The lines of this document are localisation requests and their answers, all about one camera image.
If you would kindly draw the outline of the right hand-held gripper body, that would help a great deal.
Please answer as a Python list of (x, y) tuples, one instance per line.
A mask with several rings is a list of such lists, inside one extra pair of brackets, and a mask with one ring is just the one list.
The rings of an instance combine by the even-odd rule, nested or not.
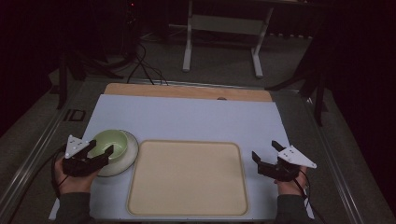
[(298, 177), (301, 166), (317, 168), (317, 165), (296, 147), (284, 148), (284, 150), (277, 152), (277, 162), (275, 164), (262, 161), (262, 168), (258, 169), (260, 175), (282, 182), (290, 182)]

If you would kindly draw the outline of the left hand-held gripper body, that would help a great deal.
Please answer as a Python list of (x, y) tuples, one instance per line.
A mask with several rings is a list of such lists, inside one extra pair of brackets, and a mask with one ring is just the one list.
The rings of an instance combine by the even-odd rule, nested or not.
[(69, 135), (65, 153), (63, 158), (63, 170), (65, 175), (73, 177), (83, 177), (92, 174), (97, 170), (109, 164), (100, 158), (89, 158), (83, 156), (81, 150), (89, 144), (90, 141), (79, 139), (73, 135)]

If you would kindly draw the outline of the green bowl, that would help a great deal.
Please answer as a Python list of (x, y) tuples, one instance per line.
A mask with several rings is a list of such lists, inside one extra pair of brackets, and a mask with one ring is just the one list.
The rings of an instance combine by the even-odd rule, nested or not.
[(125, 170), (127, 170), (135, 161), (138, 155), (139, 145), (136, 138), (129, 132), (123, 131), (127, 136), (127, 149), (123, 156), (116, 161), (109, 161), (99, 173), (99, 176), (109, 177), (113, 175), (118, 175)]
[(94, 138), (96, 146), (90, 151), (92, 157), (102, 155), (109, 147), (113, 147), (110, 161), (120, 159), (127, 149), (127, 136), (120, 130), (106, 130), (98, 133)]

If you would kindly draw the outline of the person's right hand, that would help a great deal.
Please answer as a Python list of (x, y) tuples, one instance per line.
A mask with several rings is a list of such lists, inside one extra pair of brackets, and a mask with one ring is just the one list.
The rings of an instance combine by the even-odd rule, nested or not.
[(300, 172), (297, 178), (290, 182), (282, 182), (275, 180), (274, 183), (277, 185), (279, 195), (304, 195), (304, 189), (307, 185), (307, 177), (305, 176), (307, 171), (306, 167), (301, 166)]

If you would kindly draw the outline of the person's left hand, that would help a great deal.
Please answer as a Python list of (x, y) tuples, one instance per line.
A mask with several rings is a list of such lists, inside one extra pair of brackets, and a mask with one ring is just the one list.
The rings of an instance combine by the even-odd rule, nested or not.
[(63, 159), (59, 159), (55, 162), (54, 173), (56, 185), (60, 194), (74, 192), (90, 193), (92, 182), (97, 177), (99, 170), (83, 177), (65, 175), (63, 170)]

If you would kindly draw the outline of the black floor socket box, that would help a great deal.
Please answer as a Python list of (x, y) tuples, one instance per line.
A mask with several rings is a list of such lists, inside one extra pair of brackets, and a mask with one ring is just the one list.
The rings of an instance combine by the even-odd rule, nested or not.
[(68, 109), (64, 116), (64, 121), (83, 121), (86, 116), (85, 110)]

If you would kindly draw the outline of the black stand legs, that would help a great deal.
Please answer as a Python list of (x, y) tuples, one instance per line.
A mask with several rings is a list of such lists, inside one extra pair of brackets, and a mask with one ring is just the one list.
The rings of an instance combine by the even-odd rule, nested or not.
[(289, 85), (303, 80), (304, 84), (299, 89), (299, 94), (304, 98), (309, 98), (313, 93), (316, 94), (314, 103), (314, 119), (319, 127), (322, 126), (321, 111), (323, 107), (323, 97), (325, 89), (326, 76), (320, 72), (320, 53), (325, 48), (325, 35), (317, 32), (306, 49), (303, 58), (300, 60), (293, 76), (274, 86), (266, 87), (268, 91), (279, 91)]
[(51, 92), (59, 95), (57, 108), (64, 107), (67, 100), (67, 72), (70, 71), (74, 79), (84, 80), (86, 75), (85, 67), (88, 66), (95, 70), (99, 75), (120, 78), (112, 72), (112, 69), (122, 67), (131, 61), (131, 57), (111, 64), (102, 64), (90, 58), (79, 50), (64, 49), (59, 57), (59, 84), (55, 85)]

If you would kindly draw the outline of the beige tray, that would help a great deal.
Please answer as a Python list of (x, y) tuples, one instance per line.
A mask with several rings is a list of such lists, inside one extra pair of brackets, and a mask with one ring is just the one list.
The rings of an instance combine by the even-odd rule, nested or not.
[(142, 143), (128, 210), (145, 217), (228, 217), (248, 211), (238, 145), (228, 142)]

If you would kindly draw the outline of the white table mat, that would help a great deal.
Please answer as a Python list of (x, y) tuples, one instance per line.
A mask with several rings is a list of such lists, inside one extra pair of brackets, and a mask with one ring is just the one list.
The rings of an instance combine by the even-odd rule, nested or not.
[(98, 221), (264, 221), (276, 216), (277, 189), (258, 173), (254, 151), (264, 162), (276, 162), (273, 140), (289, 142), (274, 103), (144, 97), (100, 96), (85, 138), (116, 129), (131, 133), (140, 146), (147, 140), (228, 142), (238, 145), (245, 172), (248, 210), (228, 217), (145, 217), (128, 210), (134, 165), (119, 175), (92, 183), (91, 216)]

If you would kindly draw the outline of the white metal stand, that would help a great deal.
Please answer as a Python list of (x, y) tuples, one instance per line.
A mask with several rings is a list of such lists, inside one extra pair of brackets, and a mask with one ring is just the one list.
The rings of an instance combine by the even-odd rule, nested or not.
[(189, 72), (191, 70), (192, 31), (199, 30), (257, 36), (258, 42), (256, 46), (250, 50), (250, 52), (255, 76), (257, 78), (263, 78), (260, 51), (273, 11), (274, 9), (272, 7), (269, 7), (264, 13), (264, 19), (262, 21), (200, 15), (193, 13), (193, 0), (189, 0), (187, 19), (187, 41), (184, 52), (182, 71)]

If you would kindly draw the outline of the metal floor rail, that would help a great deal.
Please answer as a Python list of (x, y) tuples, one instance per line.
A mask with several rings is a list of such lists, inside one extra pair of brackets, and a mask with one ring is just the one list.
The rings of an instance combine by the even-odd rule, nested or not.
[(308, 114), (308, 117), (311, 119), (311, 122), (314, 125), (316, 132), (318, 133), (319, 142), (324, 147), (324, 154), (326, 161), (328, 163), (328, 167), (330, 173), (332, 174), (333, 182), (337, 188), (337, 191), (340, 195), (343, 206), (345, 207), (346, 214), (351, 224), (364, 224), (361, 213), (356, 205), (356, 202), (351, 194), (350, 187), (344, 178), (342, 170), (339, 167), (339, 164), (332, 152), (332, 147), (329, 143), (325, 132), (321, 127), (318, 126), (316, 119), (314, 118), (314, 101), (311, 98), (302, 98), (302, 103)]
[(14, 212), (50, 136), (73, 99), (69, 96), (58, 109), (58, 98), (45, 94), (0, 137), (0, 223), (6, 223)]

